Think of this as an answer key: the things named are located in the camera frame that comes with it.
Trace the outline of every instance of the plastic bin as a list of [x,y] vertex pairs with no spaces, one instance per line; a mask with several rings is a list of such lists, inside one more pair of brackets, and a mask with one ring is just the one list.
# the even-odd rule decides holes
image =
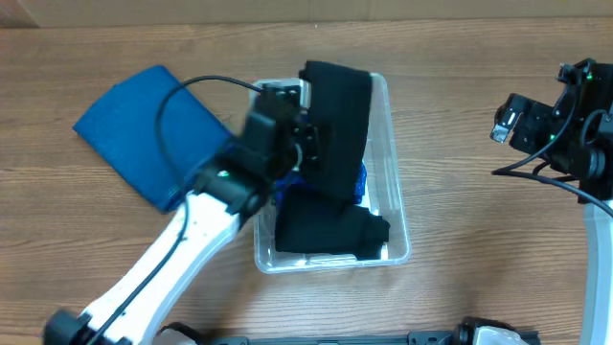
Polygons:
[[[372,214],[390,222],[390,241],[381,248],[381,260],[358,261],[354,255],[295,254],[275,250],[276,209],[264,206],[255,219],[255,260],[258,268],[268,274],[364,267],[400,265],[409,260],[411,245],[409,228],[404,217],[404,204],[398,179],[396,142],[392,128],[392,114],[387,82],[383,76],[372,74],[373,96],[363,162],[368,172],[366,195],[361,206]],[[256,85],[291,80],[259,80]]]

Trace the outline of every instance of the black fabric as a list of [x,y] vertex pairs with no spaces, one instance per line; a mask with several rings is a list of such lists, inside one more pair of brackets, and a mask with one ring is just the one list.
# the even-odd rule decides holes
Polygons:
[[308,118],[330,126],[322,169],[303,172],[306,182],[325,196],[352,201],[368,133],[373,81],[365,71],[308,61],[299,76],[311,83]]
[[389,240],[389,229],[390,223],[366,208],[292,186],[277,217],[275,245],[280,252],[353,254],[357,260],[377,260]]

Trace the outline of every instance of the wooden table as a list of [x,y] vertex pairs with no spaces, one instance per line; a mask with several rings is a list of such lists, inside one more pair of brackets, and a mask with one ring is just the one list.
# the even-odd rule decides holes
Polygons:
[[[511,92],[552,104],[560,62],[613,61],[613,19],[0,31],[0,343],[37,343],[59,307],[108,290],[165,227],[72,130],[114,83],[153,64],[180,79],[292,77],[307,59],[389,83],[413,255],[408,264],[264,275],[242,230],[169,321],[250,337],[444,330],[465,315],[577,343],[586,245],[582,207],[494,168],[522,154],[489,140]],[[246,92],[193,92],[233,130]]]

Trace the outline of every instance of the table surface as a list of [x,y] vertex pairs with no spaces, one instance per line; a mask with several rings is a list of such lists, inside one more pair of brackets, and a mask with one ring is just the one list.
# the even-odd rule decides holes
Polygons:
[[[307,59],[387,79],[410,262],[264,275],[247,226],[169,322],[280,337],[445,330],[479,315],[577,343],[582,207],[554,187],[490,175],[522,155],[488,135],[511,92],[557,99],[560,62],[613,61],[612,32],[613,18],[0,31],[0,344],[38,343],[47,317],[112,287],[169,219],[72,130],[92,102],[153,64],[179,79],[254,81],[296,76]],[[240,129],[246,91],[212,82],[193,93]]]

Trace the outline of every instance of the folded blue cloth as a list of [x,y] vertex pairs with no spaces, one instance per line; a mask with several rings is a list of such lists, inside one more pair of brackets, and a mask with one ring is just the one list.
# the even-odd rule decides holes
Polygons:
[[[111,88],[73,127],[161,212],[178,206],[181,195],[158,149],[154,119],[160,102],[177,84],[179,81],[164,66],[151,67]],[[187,89],[170,99],[162,128],[188,186],[198,168],[231,135]]]

